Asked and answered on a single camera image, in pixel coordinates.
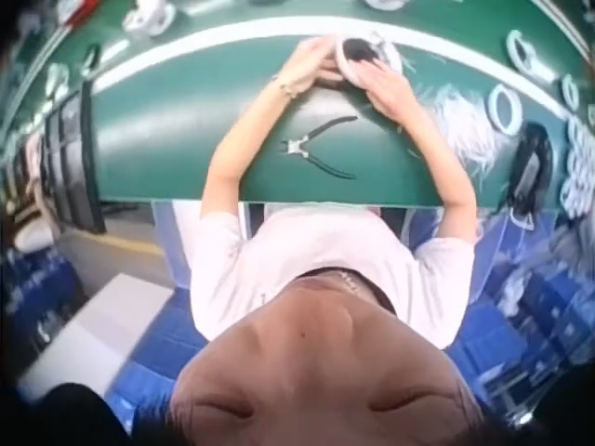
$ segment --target necklace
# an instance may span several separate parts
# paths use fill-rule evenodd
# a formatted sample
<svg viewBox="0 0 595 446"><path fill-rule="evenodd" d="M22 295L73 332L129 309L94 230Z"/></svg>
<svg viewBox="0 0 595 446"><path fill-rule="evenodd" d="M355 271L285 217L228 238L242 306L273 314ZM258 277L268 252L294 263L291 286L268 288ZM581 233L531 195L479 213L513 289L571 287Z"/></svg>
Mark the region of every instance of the necklace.
<svg viewBox="0 0 595 446"><path fill-rule="evenodd" d="M349 273L339 270L338 275L341 276L341 279L343 279L343 282L347 285L347 287L350 289L352 293L354 293L358 297L362 297L357 283Z"/></svg>

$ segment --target white stripe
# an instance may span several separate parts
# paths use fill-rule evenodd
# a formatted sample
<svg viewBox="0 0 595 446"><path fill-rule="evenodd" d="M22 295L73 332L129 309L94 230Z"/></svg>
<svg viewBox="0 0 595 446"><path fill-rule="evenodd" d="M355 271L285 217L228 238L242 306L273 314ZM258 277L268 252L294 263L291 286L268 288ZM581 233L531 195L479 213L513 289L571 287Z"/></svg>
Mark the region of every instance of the white stripe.
<svg viewBox="0 0 595 446"><path fill-rule="evenodd" d="M340 35L344 34L345 30L350 30L350 35L353 36L369 36L370 33L376 31L394 43L429 51L470 66L517 89L541 104L558 118L565 120L569 116L563 105L539 86L482 53L442 37L401 26L332 16L299 16L252 20L200 31L152 48L104 72L97 78L93 91L99 93L153 65L213 46L274 36Z"/></svg>
<svg viewBox="0 0 595 446"><path fill-rule="evenodd" d="M581 33L578 31L577 28L573 25L573 23L568 20L568 18L564 15L563 12L560 11L556 5L551 0L531 0L536 7L541 9L541 11L548 16L551 21L553 21L556 26L566 35L568 40L575 46L576 50L580 53L584 60L589 61L588 58L588 43L583 38Z"/></svg>

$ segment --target woman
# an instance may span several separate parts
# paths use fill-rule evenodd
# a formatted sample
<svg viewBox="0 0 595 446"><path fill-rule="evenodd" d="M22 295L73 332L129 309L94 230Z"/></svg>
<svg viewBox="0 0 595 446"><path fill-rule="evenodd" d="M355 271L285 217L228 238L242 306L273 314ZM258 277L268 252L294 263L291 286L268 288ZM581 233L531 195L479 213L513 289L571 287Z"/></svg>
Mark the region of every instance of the woman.
<svg viewBox="0 0 595 446"><path fill-rule="evenodd" d="M213 154L191 264L192 315L212 342L169 406L198 444L433 444L481 420L440 351L469 299L475 194L404 77L352 64L426 159L444 204L438 237L414 257L372 212L329 204L278 211L242 239L242 176L292 98L340 79L334 45L301 43Z"/></svg>

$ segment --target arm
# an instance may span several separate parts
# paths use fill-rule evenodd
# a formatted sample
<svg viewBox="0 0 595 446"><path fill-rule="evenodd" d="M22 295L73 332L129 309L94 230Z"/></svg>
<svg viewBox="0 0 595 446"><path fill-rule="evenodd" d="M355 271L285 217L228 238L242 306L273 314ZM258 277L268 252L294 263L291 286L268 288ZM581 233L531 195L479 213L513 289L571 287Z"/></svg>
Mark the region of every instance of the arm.
<svg viewBox="0 0 595 446"><path fill-rule="evenodd" d="M219 143L206 176L201 216L237 215L240 181L291 98L272 81Z"/></svg>
<svg viewBox="0 0 595 446"><path fill-rule="evenodd" d="M325 60L335 45L332 37L309 39L296 51L248 111L219 143L211 159L203 191L201 216L213 212L237 215L240 181L262 143L292 98L308 90L317 77L340 79Z"/></svg>
<svg viewBox="0 0 595 446"><path fill-rule="evenodd" d="M381 62L362 61L354 63L353 69L375 108L403 125L426 160L444 204L438 236L475 243L477 204L473 185L435 123L417 102L407 80Z"/></svg>
<svg viewBox="0 0 595 446"><path fill-rule="evenodd" d="M421 106L412 117L414 119L403 126L426 160L444 205L438 237L475 243L477 204L469 176Z"/></svg>

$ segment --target wrist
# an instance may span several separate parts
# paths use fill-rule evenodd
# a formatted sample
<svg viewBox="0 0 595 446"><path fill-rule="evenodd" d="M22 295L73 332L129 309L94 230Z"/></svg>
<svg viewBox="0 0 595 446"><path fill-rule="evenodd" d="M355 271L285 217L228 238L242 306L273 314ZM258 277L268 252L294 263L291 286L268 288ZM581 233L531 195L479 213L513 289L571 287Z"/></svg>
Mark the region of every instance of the wrist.
<svg viewBox="0 0 595 446"><path fill-rule="evenodd" d="M290 100L297 99L301 93L291 76L288 76L283 72L275 74L271 79L270 85L275 87L278 91L283 92Z"/></svg>
<svg viewBox="0 0 595 446"><path fill-rule="evenodd" d="M417 133L420 129L427 128L429 118L421 104L416 102L397 124L402 125L407 133L411 135Z"/></svg>

